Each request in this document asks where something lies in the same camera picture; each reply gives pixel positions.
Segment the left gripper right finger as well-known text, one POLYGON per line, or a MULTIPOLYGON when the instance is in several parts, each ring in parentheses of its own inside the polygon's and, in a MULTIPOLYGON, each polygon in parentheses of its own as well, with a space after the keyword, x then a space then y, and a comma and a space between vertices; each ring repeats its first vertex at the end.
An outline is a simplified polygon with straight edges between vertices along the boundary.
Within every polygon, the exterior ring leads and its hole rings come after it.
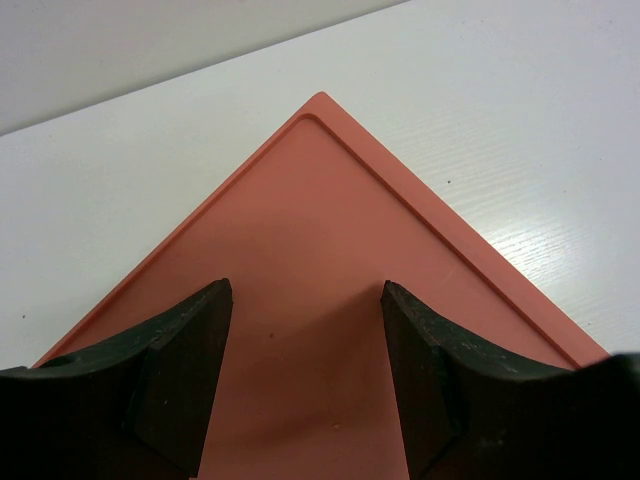
POLYGON ((635 479, 639 357, 575 371, 509 350, 398 283, 381 297, 413 479, 635 479))

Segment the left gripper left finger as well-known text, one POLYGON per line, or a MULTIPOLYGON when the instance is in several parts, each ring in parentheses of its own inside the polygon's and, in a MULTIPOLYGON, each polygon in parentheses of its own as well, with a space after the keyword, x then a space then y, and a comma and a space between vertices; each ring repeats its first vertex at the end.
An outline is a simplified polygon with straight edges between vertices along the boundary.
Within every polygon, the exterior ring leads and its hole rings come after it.
POLYGON ((3 370, 2 477, 196 477, 232 308, 217 280, 105 340, 3 370))

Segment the orange drawer box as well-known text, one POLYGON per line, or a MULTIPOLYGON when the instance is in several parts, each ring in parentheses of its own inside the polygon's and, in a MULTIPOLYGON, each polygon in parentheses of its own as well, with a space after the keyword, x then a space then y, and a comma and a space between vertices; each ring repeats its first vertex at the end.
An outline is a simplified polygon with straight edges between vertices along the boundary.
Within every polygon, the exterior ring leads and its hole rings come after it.
POLYGON ((233 313, 203 479, 404 479, 380 298, 394 281, 525 357, 604 349, 318 93, 50 350, 226 278, 233 313))

